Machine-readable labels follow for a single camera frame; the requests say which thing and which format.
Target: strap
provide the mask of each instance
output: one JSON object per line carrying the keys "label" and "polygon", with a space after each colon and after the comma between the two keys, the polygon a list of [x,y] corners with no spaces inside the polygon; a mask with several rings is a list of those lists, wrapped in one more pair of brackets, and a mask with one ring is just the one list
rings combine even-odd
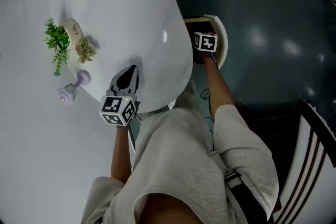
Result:
{"label": "strap", "polygon": [[243,211],[247,223],[263,224],[267,223],[267,215],[260,203],[253,196],[252,192],[246,187],[240,174],[230,171],[225,174],[225,183],[230,188],[231,193]]}
{"label": "strap", "polygon": [[98,219],[97,224],[102,224],[103,223],[103,217],[101,217],[100,219]]}

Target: hand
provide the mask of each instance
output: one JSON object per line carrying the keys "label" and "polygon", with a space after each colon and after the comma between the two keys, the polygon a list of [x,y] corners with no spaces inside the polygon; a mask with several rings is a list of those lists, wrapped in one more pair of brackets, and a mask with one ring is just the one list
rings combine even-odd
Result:
{"label": "hand", "polygon": [[206,60],[207,60],[208,58],[211,58],[211,55],[210,55],[209,52],[202,51],[201,55],[202,55],[202,60],[203,60],[204,63],[206,62]]}

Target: white tabletop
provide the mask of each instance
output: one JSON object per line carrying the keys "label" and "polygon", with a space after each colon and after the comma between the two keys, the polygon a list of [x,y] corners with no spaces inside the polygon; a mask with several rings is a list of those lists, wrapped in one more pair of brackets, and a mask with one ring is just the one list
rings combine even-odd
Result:
{"label": "white tabletop", "polygon": [[129,66],[140,69],[139,112],[159,109],[183,91],[192,72],[192,45],[176,0],[50,0],[56,23],[74,19],[97,47],[93,62],[68,67],[91,74],[84,89],[98,101],[114,75]]}

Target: dark teal floor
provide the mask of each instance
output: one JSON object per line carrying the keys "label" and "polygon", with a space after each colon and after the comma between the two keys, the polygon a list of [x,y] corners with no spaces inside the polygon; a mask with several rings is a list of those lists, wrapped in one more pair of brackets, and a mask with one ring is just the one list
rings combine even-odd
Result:
{"label": "dark teal floor", "polygon": [[[221,73],[250,110],[307,99],[334,129],[336,7],[329,0],[177,0],[183,17],[217,15],[228,35]],[[207,88],[194,66],[199,93]],[[207,102],[201,100],[207,113]]]}

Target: succulent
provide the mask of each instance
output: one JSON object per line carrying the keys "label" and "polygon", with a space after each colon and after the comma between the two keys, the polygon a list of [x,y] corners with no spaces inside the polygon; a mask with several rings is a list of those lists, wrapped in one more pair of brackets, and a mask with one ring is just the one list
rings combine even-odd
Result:
{"label": "succulent", "polygon": [[79,56],[78,62],[85,63],[86,61],[92,61],[92,58],[97,52],[92,44],[89,43],[87,38],[82,38],[76,44],[76,54]]}
{"label": "succulent", "polygon": [[47,30],[45,34],[48,35],[44,41],[48,45],[48,49],[55,50],[55,56],[53,63],[56,63],[56,71],[54,75],[60,75],[61,65],[67,64],[68,61],[68,51],[70,41],[69,36],[62,26],[56,26],[52,19],[46,22]]}

